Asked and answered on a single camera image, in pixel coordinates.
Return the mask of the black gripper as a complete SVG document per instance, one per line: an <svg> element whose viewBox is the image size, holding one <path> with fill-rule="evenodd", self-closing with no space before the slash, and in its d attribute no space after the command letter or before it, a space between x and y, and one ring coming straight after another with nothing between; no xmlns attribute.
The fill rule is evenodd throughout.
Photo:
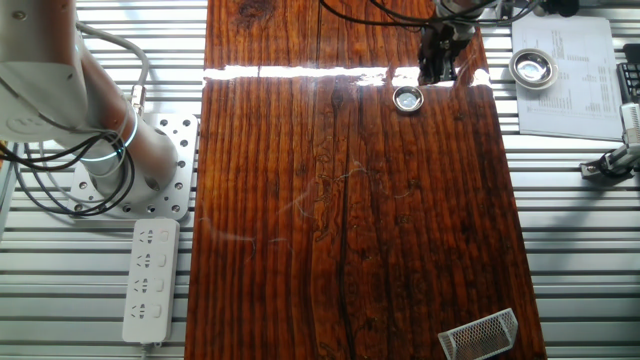
<svg viewBox="0 0 640 360"><path fill-rule="evenodd" d="M430 84L456 80L454 62L468 46L475 28L467 24L436 23L420 29L418 51L420 75L430 75Z"/></svg>

